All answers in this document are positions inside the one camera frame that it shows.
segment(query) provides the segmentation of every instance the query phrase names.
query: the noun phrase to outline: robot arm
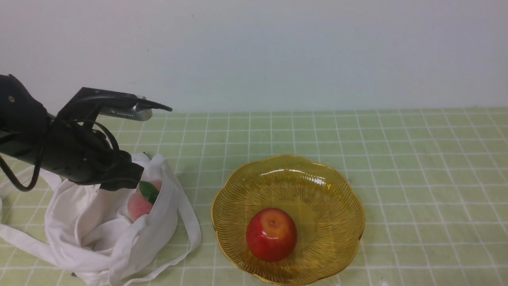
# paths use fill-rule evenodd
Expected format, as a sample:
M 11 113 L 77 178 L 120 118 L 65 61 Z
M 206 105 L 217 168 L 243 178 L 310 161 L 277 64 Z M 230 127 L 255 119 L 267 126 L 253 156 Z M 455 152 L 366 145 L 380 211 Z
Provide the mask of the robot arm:
M 153 108 L 172 111 L 133 94 L 82 88 L 53 116 L 14 76 L 0 75 L 0 153 L 34 165 L 34 176 L 23 186 L 1 157 L 0 167 L 21 191 L 35 186 L 41 168 L 78 185 L 136 188 L 143 167 L 132 163 L 96 119 L 102 114 L 145 121 Z

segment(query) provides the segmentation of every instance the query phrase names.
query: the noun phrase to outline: scalloped bowl rim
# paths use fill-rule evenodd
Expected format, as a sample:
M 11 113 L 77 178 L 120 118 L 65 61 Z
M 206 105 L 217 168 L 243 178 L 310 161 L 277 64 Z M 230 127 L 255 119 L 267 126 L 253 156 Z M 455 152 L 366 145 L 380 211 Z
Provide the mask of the scalloped bowl rim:
M 337 175 L 339 175 L 340 177 L 342 177 L 347 185 L 347 191 L 351 193 L 351 195 L 353 195 L 353 198 L 358 202 L 358 204 L 360 205 L 360 209 L 361 209 L 361 212 L 362 212 L 362 223 L 361 223 L 361 229 L 362 229 L 362 234 L 360 235 L 360 237 L 358 238 L 358 240 L 356 241 L 355 243 L 355 252 L 354 252 L 354 255 L 351 255 L 351 258 L 350 260 L 348 261 L 348 263 L 344 264 L 345 266 L 342 267 L 341 269 L 339 269 L 338 271 L 336 271 L 335 273 L 333 274 L 330 274 L 328 276 L 324 276 L 324 277 L 321 277 L 315 281 L 309 281 L 309 282 L 306 282 L 304 284 L 296 284 L 296 283 L 289 283 L 289 284 L 281 284 L 281 283 L 275 283 L 273 281 L 270 281 L 268 279 L 265 279 L 263 277 L 260 277 L 259 275 L 255 274 L 255 273 L 251 273 L 249 271 L 246 271 L 244 269 L 242 269 L 236 262 L 234 262 L 224 251 L 221 243 L 220 243 L 220 239 L 218 237 L 218 231 L 216 230 L 215 228 L 215 220 L 214 220 L 214 215 L 213 215 L 213 208 L 215 206 L 215 201 L 217 200 L 217 198 L 219 197 L 220 193 L 226 188 L 226 186 L 230 183 L 231 181 L 231 178 L 233 177 L 234 174 L 240 172 L 240 170 L 242 169 L 245 169 L 251 165 L 254 165 L 254 164 L 260 164 L 260 163 L 264 163 L 264 162 L 267 162 L 267 161 L 271 161 L 271 160 L 274 160 L 274 159 L 277 159 L 277 158 L 283 158 L 283 157 L 292 157 L 292 158 L 295 158 L 295 159 L 299 159 L 301 160 L 302 162 L 307 162 L 307 163 L 310 163 L 310 164 L 313 164 L 313 165 L 318 165 L 318 166 L 321 166 L 321 167 L 325 167 L 327 169 L 330 169 L 331 171 L 333 171 L 334 173 L 336 173 Z M 320 280 L 323 280 L 323 279 L 326 279 L 326 278 L 329 278 L 333 275 L 336 275 L 338 273 L 340 273 L 342 270 L 344 270 L 345 268 L 347 268 L 352 262 L 353 260 L 355 259 L 355 257 L 358 255 L 358 250 L 360 248 L 360 240 L 363 236 L 363 233 L 365 232 L 365 225 L 366 225 L 366 213 L 365 213 L 365 208 L 361 202 L 361 200 L 358 198 L 358 196 L 353 192 L 353 188 L 351 188 L 351 185 L 349 184 L 349 181 L 347 180 L 347 178 L 345 178 L 338 170 L 328 166 L 328 165 L 325 165 L 325 164 L 321 164 L 321 163 L 316 163 L 310 159 L 307 159 L 305 157 L 302 157 L 302 156 L 298 156 L 298 155 L 290 155 L 290 154 L 287 154 L 287 155 L 276 155 L 276 156 L 272 156 L 272 157 L 269 157 L 269 158 L 266 158 L 266 159 L 263 159 L 263 160 L 259 160 L 259 161 L 252 161 L 252 162 L 249 162 L 247 164 L 244 164 L 243 166 L 237 168 L 233 173 L 231 173 L 231 175 L 229 176 L 229 178 L 226 180 L 226 182 L 224 183 L 224 186 L 220 189 L 220 191 L 217 193 L 217 195 L 215 195 L 215 198 L 213 199 L 213 202 L 212 202 L 212 205 L 211 205 L 211 208 L 210 208 L 210 212 L 211 212 L 211 221 L 212 221 L 212 227 L 213 227 L 213 231 L 215 232 L 215 240 L 217 241 L 217 245 L 219 246 L 219 249 L 220 251 L 223 253 L 223 255 L 233 264 L 235 265 L 236 267 L 238 267 L 238 269 L 246 272 L 246 273 L 249 273 L 250 275 L 260 279 L 261 281 L 263 282 L 266 282 L 266 283 L 269 283 L 269 284 L 273 284 L 273 285 L 281 285 L 281 286 L 302 286 L 302 285 L 307 285 L 307 284 L 312 284 L 312 283 L 315 283 L 317 281 L 320 281 Z

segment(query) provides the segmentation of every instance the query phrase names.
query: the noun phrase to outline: tiled countertop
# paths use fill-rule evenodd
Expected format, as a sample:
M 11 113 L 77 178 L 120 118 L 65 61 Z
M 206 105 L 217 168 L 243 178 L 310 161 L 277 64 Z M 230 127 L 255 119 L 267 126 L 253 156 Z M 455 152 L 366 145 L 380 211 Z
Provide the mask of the tiled countertop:
M 170 160 L 201 223 L 199 249 L 147 284 L 263 285 L 217 248 L 210 206 L 236 168 L 297 154 L 342 172 L 367 213 L 353 263 L 315 285 L 508 285 L 508 108 L 173 113 L 102 122 L 122 149 Z M 3 223 L 45 241 L 51 195 L 42 183 L 11 194 Z M 187 247 L 180 225 L 149 268 Z M 84 283 L 0 241 L 0 285 Z

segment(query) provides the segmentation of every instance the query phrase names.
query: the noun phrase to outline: peach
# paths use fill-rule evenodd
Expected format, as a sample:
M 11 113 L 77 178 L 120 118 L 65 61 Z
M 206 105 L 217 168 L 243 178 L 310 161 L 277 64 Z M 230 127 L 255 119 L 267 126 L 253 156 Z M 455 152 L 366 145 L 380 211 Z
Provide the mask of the peach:
M 162 181 L 150 181 L 149 183 L 151 183 L 157 189 L 157 191 L 161 191 Z M 131 195 L 129 201 L 127 202 L 127 212 L 129 213 L 129 217 L 134 222 L 141 216 L 149 214 L 152 210 L 152 207 L 153 203 L 147 201 L 140 190 L 140 185 L 138 185 L 138 188 Z

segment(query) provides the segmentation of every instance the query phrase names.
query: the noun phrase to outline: fruit bowl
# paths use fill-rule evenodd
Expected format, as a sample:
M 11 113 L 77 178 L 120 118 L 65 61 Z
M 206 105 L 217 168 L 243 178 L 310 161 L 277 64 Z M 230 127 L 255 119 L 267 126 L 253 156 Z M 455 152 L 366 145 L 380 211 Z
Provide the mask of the fruit bowl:
M 261 210 L 291 216 L 297 244 L 284 260 L 256 258 L 246 229 Z M 365 210 L 335 169 L 281 155 L 236 170 L 215 197 L 212 224 L 220 250 L 234 265 L 276 285 L 305 285 L 335 275 L 355 258 L 365 229 Z

